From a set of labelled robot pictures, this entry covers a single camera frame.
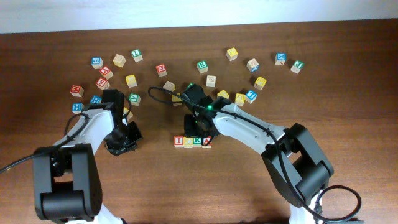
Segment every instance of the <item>plain wooden block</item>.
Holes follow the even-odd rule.
[[[208,75],[206,80],[207,87],[216,87],[216,77],[214,75]]]
[[[184,147],[183,136],[174,136],[174,147]]]
[[[257,93],[255,93],[253,90],[249,90],[248,93],[244,96],[244,99],[250,104],[253,103],[256,98]]]
[[[212,143],[210,143],[208,146],[205,146],[205,145],[210,141],[210,139],[211,139],[211,136],[208,136],[207,138],[204,138],[204,139],[203,139],[203,146],[202,146],[202,149],[209,149],[209,148],[211,148],[211,144],[212,144]]]
[[[100,72],[101,75],[104,76],[107,80],[109,80],[109,79],[113,76],[112,71],[111,71],[107,66],[104,66],[103,68],[101,68],[101,69],[99,70],[99,72]]]
[[[201,138],[193,138],[193,147],[201,147]]]
[[[217,96],[229,99],[229,94],[225,90],[221,90],[219,93],[217,93]]]
[[[74,103],[72,104],[72,112],[74,114],[80,114],[83,109],[83,103]]]
[[[101,101],[102,101],[101,97],[94,95],[92,97],[92,99],[90,100],[90,103],[91,104],[96,104],[96,103],[101,103]]]
[[[136,76],[135,75],[128,75],[126,76],[126,83],[129,86],[129,88],[138,86]]]
[[[174,91],[175,85],[172,82],[167,81],[166,84],[163,86],[163,89],[166,89],[168,91]]]
[[[258,77],[254,84],[254,87],[258,90],[262,90],[262,88],[266,85],[266,82],[267,80],[265,78]]]
[[[299,74],[299,72],[301,71],[301,69],[303,67],[304,67],[304,63],[297,60],[296,62],[294,62],[293,66],[290,70],[296,74]]]
[[[235,96],[235,104],[238,106],[243,106],[244,104],[244,94],[237,93]]]
[[[208,71],[207,63],[205,61],[198,62],[197,68],[201,74]]]
[[[113,59],[113,63],[114,63],[116,66],[119,66],[119,67],[123,68],[124,64],[126,63],[126,59],[124,58],[124,56],[118,55],[118,54],[117,54],[117,55],[114,57],[114,59]]]
[[[70,93],[76,97],[82,97],[84,92],[85,90],[83,89],[83,87],[78,85],[72,85],[72,89],[70,90]]]
[[[104,65],[104,62],[100,57],[93,57],[91,59],[91,65],[93,66],[94,69],[101,69],[102,66]]]
[[[141,102],[141,97],[138,94],[131,93],[129,97],[129,101],[134,106],[139,106],[139,102]]]
[[[172,95],[173,106],[182,105],[182,103],[175,103],[175,102],[182,102],[182,100],[174,95]]]
[[[127,115],[127,122],[129,122],[129,120],[132,118],[132,112],[129,111],[129,109],[127,108],[123,108],[123,114],[127,114],[129,113],[129,115]]]
[[[131,55],[135,62],[139,62],[139,61],[143,60],[141,51],[139,51],[138,49],[132,50]]]
[[[99,78],[99,80],[95,83],[95,85],[100,89],[100,90],[106,90],[109,88],[111,85],[105,78]]]
[[[286,62],[286,53],[276,53],[275,64],[283,65]]]
[[[248,61],[248,64],[246,66],[250,72],[254,72],[259,69],[259,63],[256,61],[256,59]]]
[[[184,137],[184,148],[193,148],[193,138]]]
[[[238,52],[236,49],[233,47],[231,49],[228,49],[226,51],[226,57],[228,57],[229,61],[235,60],[238,58]]]
[[[156,66],[156,71],[159,77],[167,75],[166,66],[164,64]]]

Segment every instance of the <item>white background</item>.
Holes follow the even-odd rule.
[[[0,33],[398,17],[398,0],[0,0]]]

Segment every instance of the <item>white wall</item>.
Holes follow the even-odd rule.
[[[398,0],[0,0],[0,33],[398,17]]]

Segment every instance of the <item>wooden table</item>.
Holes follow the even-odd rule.
[[[174,148],[188,110],[147,94],[168,80],[176,92],[195,82],[212,97],[225,89],[234,98],[262,76],[266,86],[243,110],[276,125],[306,126],[335,168],[330,184],[361,194],[359,218],[395,223],[397,39],[397,20],[0,35],[0,166],[62,137],[72,103],[101,94],[95,86],[100,73],[90,65],[100,56],[114,72],[111,88],[142,97],[132,111],[144,136],[138,150],[114,157],[101,146],[96,154],[103,202],[115,215],[128,223],[286,220],[289,204],[255,151],[226,136],[210,150]],[[239,52],[232,62],[230,47]],[[143,61],[133,61],[134,49]],[[287,52],[284,66],[274,65],[276,52]],[[115,54],[126,57],[123,68],[113,65]],[[260,69],[250,74],[252,58]],[[209,67],[202,75],[200,60]],[[305,63],[298,75],[289,69],[294,60]],[[159,78],[155,66],[161,63],[167,76]],[[138,87],[129,89],[124,77],[131,74]],[[205,87],[207,75],[217,76],[216,88]],[[74,84],[85,89],[83,98],[69,93]],[[50,223],[35,214],[31,161],[0,175],[0,183],[1,223]],[[347,214],[356,203],[339,191],[323,202],[329,217]]]

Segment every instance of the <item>wood grain surface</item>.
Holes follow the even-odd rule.
[[[115,215],[128,223],[287,220],[289,204],[255,151],[226,136],[212,149],[174,148],[188,110],[147,94],[168,80],[176,92],[195,82],[212,97],[225,89],[234,98],[262,76],[266,86],[243,110],[276,125],[306,126],[335,168],[330,184],[361,194],[358,217],[396,223],[397,39],[398,20],[0,35],[0,166],[62,137],[72,103],[101,94],[95,85],[100,73],[90,65],[100,56],[114,73],[111,88],[142,97],[132,111],[144,136],[138,150],[114,157],[101,146],[96,154],[103,202]],[[230,47],[239,53],[232,62]],[[143,61],[133,61],[134,49]],[[274,65],[276,52],[287,53],[284,66]],[[115,54],[126,57],[123,68],[113,65]],[[253,74],[246,68],[252,58],[260,64]],[[202,75],[200,60],[209,68]],[[298,75],[289,69],[294,60],[305,63]],[[167,76],[159,78],[155,66],[161,63]],[[129,89],[124,77],[131,74],[138,87]],[[216,75],[216,88],[205,87],[207,75]],[[83,86],[83,98],[69,93],[72,85]],[[1,223],[50,223],[35,214],[31,161],[0,175],[0,183]],[[330,192],[324,214],[342,216],[355,202],[350,194]]]

